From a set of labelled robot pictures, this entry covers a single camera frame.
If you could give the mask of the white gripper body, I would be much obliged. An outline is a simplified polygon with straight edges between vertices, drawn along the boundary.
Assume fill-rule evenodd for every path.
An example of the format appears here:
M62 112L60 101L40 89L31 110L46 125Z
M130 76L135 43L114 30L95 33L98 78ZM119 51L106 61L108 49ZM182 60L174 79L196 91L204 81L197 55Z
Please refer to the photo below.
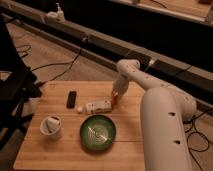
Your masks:
M118 97L121 98L128 90L129 79L127 76L119 74L113 83L112 90L118 91Z

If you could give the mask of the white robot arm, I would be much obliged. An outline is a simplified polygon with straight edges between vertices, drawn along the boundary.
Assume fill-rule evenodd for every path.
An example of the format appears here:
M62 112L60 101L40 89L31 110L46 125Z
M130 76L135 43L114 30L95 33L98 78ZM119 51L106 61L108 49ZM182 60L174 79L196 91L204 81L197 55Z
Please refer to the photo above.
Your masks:
M183 122L196 112L193 96L140 70L140 62L117 63L111 101L115 106L134 81L145 90L140 104L145 171L193 171Z

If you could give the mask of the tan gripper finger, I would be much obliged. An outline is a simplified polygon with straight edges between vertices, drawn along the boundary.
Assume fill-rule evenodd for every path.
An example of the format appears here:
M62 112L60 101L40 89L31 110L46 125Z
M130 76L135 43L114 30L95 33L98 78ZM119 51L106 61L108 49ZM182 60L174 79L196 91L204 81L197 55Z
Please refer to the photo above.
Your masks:
M118 91L112 90L111 98L112 100L118 99Z

